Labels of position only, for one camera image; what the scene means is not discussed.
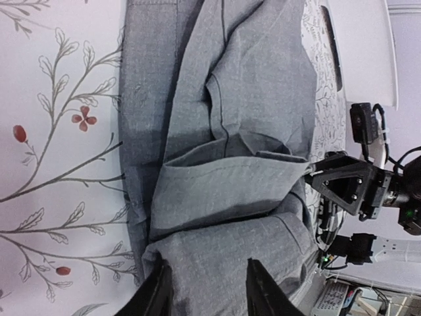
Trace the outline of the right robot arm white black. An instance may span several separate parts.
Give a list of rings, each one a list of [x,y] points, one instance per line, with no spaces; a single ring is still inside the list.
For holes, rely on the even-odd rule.
[[[412,236],[420,235],[420,159],[392,171],[333,152],[313,164],[305,182],[322,196],[322,229],[338,211],[357,216],[360,221],[376,219],[382,207],[399,210],[398,223]],[[321,234],[319,266],[332,271],[342,257],[346,264],[363,265],[382,261],[420,262],[420,243],[394,240],[369,233],[341,236]]]

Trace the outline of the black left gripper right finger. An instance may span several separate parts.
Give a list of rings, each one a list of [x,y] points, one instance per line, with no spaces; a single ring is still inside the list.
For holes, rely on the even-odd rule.
[[[257,259],[247,261],[246,293],[248,316],[304,316]]]

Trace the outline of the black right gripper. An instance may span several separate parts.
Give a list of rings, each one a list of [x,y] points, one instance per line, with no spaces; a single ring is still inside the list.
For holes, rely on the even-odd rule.
[[[400,221],[420,220],[420,161],[411,161],[403,174],[381,169],[346,154],[331,154],[313,163],[305,182],[322,197],[359,220],[376,219],[381,207],[399,209]]]

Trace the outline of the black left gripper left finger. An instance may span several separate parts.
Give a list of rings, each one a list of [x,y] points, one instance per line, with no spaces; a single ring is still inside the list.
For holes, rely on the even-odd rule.
[[[172,269],[167,261],[157,261],[152,273],[117,316],[170,316],[174,288]]]

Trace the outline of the grey long sleeve shirt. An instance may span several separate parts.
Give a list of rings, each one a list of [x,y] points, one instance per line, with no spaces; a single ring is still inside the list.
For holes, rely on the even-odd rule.
[[[172,269],[173,315],[246,315],[258,259],[287,296],[316,244],[304,175],[316,73],[303,1],[129,1],[120,150],[145,280]]]

